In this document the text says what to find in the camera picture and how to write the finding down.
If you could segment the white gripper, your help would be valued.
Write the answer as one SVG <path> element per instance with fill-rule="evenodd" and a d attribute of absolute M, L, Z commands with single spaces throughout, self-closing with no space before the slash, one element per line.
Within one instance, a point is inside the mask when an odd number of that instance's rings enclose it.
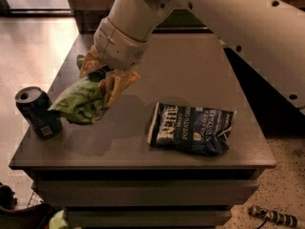
<path fill-rule="evenodd" d="M 79 77 L 94 73 L 105 64 L 113 70 L 98 83 L 103 96 L 103 107 L 110 108 L 126 88 L 140 78 L 136 70 L 130 69 L 137 65 L 147 45 L 129 38 L 119 31 L 108 17 L 103 18 L 94 33 L 93 44 L 87 51 L 80 67 Z"/>

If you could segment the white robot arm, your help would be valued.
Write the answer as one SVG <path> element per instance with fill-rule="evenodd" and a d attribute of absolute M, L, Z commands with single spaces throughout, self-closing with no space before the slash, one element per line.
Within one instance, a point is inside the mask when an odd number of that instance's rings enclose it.
<path fill-rule="evenodd" d="M 153 30 L 180 5 L 305 109 L 305 13 L 280 0 L 115 0 L 88 52 L 112 69 L 137 65 Z"/>

